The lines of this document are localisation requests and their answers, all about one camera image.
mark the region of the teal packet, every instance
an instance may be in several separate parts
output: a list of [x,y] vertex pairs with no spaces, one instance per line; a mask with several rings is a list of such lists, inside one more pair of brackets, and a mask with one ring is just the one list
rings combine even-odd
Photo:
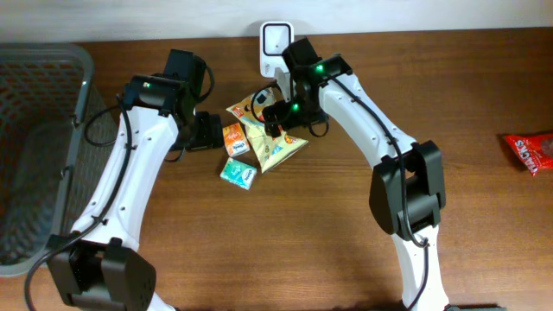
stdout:
[[251,183],[256,173],[256,168],[228,158],[220,176],[225,181],[229,181],[239,187],[250,190]]

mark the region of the orange packet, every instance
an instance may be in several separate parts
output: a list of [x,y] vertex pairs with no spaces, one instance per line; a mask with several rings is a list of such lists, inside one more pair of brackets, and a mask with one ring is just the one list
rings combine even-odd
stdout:
[[230,157],[239,156],[250,151],[250,144],[245,138],[240,123],[229,125],[223,129],[226,152]]

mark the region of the plastic bin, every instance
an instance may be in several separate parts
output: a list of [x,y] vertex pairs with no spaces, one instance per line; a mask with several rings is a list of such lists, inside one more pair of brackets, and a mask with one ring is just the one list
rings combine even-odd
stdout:
[[[105,108],[92,74],[74,45],[0,45],[0,276],[27,272],[92,197],[111,153],[82,132]],[[99,142],[116,134],[109,114],[90,130]]]

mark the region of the white plastic holder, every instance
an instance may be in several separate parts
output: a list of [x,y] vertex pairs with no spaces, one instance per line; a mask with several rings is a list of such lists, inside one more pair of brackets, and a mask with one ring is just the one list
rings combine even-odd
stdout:
[[265,78],[274,78],[275,69],[288,72],[282,53],[294,41],[294,26],[289,22],[264,22],[259,28],[259,70]]

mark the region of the wooden tabletop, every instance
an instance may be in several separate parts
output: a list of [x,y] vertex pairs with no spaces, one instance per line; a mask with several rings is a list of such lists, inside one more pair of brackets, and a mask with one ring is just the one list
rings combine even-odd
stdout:
[[[509,310],[553,305],[553,171],[532,178],[500,138],[553,130],[553,29],[310,36],[323,57],[342,53],[387,116],[443,152],[448,204],[438,239],[453,304]],[[225,108],[267,80],[257,38],[83,43],[107,105],[135,73],[164,68],[171,48],[213,69]],[[223,149],[162,166],[143,219],[140,253],[156,292],[185,309],[329,310],[400,300],[391,238],[368,206],[371,171],[334,121],[250,191],[219,178]],[[257,164],[252,152],[239,158]],[[0,280],[0,301],[23,310],[23,277]],[[66,310],[47,270],[33,283],[40,310]]]

